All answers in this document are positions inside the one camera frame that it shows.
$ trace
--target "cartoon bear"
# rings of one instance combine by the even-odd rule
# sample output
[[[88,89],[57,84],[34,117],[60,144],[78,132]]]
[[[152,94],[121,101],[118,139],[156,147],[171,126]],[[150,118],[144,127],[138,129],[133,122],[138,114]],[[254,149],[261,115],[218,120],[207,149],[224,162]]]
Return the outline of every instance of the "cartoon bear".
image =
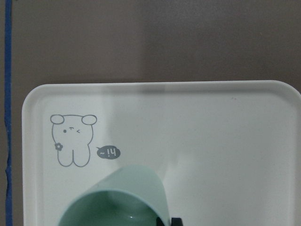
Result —
[[[57,159],[62,166],[74,163],[84,167],[90,160],[89,144],[93,139],[93,127],[97,121],[95,115],[60,115],[50,117],[52,138],[57,150]]]

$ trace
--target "flower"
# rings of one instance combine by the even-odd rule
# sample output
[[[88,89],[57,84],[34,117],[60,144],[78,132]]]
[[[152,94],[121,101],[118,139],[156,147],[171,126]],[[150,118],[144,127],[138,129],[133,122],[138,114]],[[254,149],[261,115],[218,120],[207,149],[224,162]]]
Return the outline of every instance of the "flower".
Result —
[[[63,148],[63,145],[61,143],[56,143],[55,144],[55,149],[58,150],[58,151],[61,151]]]

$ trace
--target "blue line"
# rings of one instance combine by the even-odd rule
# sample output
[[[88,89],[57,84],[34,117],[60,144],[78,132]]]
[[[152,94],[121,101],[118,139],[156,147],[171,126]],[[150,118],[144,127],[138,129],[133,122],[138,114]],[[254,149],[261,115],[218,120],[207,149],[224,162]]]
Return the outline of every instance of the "blue line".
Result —
[[[5,169],[8,181],[5,200],[6,226],[13,225],[11,183],[11,0],[5,0],[5,53],[4,53],[4,121],[8,140],[8,160]]]

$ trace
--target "mint green cup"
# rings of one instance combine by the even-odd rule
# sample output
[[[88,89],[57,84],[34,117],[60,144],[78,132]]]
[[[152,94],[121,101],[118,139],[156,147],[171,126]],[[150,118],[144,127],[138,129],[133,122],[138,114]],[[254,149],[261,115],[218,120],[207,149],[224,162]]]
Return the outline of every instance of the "mint green cup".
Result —
[[[165,190],[148,167],[120,168],[68,207],[59,226],[170,226]]]

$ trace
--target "table surface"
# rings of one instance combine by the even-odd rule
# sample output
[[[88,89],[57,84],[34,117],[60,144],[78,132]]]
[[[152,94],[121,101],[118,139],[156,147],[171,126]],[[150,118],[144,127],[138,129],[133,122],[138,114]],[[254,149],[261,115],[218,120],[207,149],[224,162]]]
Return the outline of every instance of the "table surface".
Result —
[[[0,1],[0,34],[4,37]],[[13,1],[14,225],[23,225],[21,109],[47,83],[279,80],[301,91],[301,2]],[[0,70],[4,74],[1,46]],[[0,86],[3,87],[3,76]],[[3,89],[1,90],[1,118]],[[5,134],[3,120],[1,133]],[[6,137],[1,136],[0,221]]]

